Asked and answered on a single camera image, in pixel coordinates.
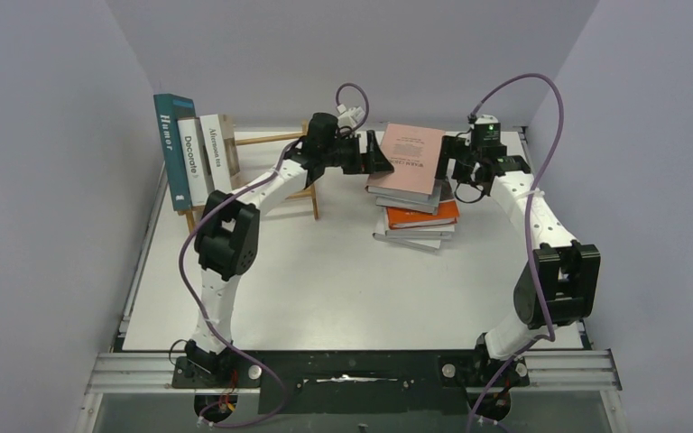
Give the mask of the orange book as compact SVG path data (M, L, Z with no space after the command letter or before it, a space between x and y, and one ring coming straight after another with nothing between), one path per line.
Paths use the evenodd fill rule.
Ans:
M436 214L423 213L399 207L385 209L390 229L410 229L418 227L454 225L460 217L455 201L442 202Z

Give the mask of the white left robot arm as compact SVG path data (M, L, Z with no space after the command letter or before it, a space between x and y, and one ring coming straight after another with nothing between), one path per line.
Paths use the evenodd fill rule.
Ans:
M218 375L228 371L233 355L252 358L233 345L231 321L240 279L257 257L261 218L314 184L328 168L346 175L394 170L373 130L361 134L334 115L316 113L307 132L287 144L265 174L232 192L209 194L178 259L182 282L199 311L185 345L188 362Z

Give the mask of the pink book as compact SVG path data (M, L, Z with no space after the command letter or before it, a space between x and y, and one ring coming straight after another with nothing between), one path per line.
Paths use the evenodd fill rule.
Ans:
M380 150L393 171L371 174L365 190L410 201L428 201L434 194L444 130L388 124Z

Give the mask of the white Decorate Furniture book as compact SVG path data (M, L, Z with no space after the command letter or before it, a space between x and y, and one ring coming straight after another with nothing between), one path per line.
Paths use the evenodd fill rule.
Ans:
M193 207L205 206L213 187L204 136L197 117L177 121Z

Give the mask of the teal Humor book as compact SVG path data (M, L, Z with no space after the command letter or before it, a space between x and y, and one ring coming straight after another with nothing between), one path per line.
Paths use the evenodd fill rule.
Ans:
M191 207L187 170L181 147L178 121L196 114L191 99L161 93L153 96L161 140L164 168L171 192L174 211L186 211Z

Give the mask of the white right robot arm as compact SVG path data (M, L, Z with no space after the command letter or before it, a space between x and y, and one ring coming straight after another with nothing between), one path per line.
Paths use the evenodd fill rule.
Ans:
M486 351L471 361L475 379L492 385L506 375L505 359L591 314L601 254L560 223L529 163L502 144L499 123L472 124L466 137L444 136L439 168L450 161L453 180L498 204L526 243L528 261L513 291L513 310L484 333Z

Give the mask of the white Afternoon tea book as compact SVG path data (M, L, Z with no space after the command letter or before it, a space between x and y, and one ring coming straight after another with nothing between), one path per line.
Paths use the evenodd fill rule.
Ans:
M208 152L213 187L228 193L242 184L235 126L229 115L202 115L200 126Z

